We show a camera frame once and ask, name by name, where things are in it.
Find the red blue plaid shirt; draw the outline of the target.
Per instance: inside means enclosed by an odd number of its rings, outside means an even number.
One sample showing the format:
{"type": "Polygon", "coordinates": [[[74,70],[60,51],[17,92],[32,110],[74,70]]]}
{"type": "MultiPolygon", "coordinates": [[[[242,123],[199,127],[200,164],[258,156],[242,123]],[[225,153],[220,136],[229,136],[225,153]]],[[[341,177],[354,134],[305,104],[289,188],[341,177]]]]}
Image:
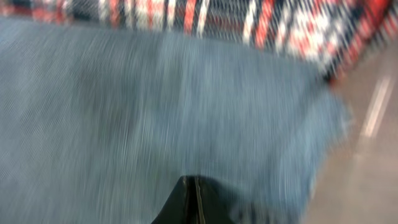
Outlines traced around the red blue plaid shirt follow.
{"type": "Polygon", "coordinates": [[[327,78],[397,38],[393,0],[1,0],[1,15],[231,40],[314,62],[327,78]]]}

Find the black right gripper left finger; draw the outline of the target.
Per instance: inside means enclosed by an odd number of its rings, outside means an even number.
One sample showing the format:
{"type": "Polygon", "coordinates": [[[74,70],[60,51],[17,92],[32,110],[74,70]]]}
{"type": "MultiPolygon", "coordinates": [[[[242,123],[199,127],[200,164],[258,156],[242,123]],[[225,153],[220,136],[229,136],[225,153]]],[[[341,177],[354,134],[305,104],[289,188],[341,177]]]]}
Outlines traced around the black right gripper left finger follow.
{"type": "Polygon", "coordinates": [[[152,224],[195,224],[197,193],[193,176],[181,176],[152,224]]]}

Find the blue jeans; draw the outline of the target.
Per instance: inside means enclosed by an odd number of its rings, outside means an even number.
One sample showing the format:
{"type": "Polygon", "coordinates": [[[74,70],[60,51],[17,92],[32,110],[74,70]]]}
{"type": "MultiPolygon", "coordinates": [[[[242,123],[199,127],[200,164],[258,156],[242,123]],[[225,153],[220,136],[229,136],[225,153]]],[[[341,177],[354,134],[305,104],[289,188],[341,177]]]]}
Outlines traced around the blue jeans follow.
{"type": "Polygon", "coordinates": [[[1,222],[150,223],[198,175],[236,223],[299,223],[348,116],[303,61],[3,18],[1,222]]]}

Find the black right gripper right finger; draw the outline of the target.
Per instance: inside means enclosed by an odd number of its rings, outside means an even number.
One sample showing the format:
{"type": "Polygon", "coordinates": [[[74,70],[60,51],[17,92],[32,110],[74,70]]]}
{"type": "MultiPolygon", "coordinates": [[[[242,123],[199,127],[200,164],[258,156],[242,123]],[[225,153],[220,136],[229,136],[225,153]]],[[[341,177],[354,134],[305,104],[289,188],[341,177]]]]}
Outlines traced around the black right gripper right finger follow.
{"type": "Polygon", "coordinates": [[[227,209],[220,200],[217,181],[195,176],[198,222],[200,224],[233,224],[227,209]]]}

